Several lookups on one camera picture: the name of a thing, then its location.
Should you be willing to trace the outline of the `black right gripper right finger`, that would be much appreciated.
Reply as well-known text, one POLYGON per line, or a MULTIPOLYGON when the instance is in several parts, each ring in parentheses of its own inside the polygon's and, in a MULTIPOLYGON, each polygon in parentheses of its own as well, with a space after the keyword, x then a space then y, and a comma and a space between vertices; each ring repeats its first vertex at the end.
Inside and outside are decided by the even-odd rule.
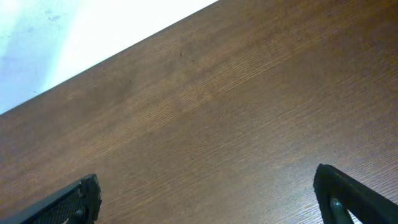
POLYGON ((397 204, 331 165, 318 165, 313 188, 324 223, 397 223, 397 204))

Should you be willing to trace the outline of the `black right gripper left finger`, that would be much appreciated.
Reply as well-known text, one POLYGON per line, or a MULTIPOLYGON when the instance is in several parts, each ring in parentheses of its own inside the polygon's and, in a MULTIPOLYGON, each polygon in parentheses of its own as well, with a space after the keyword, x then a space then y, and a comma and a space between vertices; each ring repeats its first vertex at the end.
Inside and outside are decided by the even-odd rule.
POLYGON ((94 224, 100 212, 101 188, 96 174, 88 174, 1 224, 94 224))

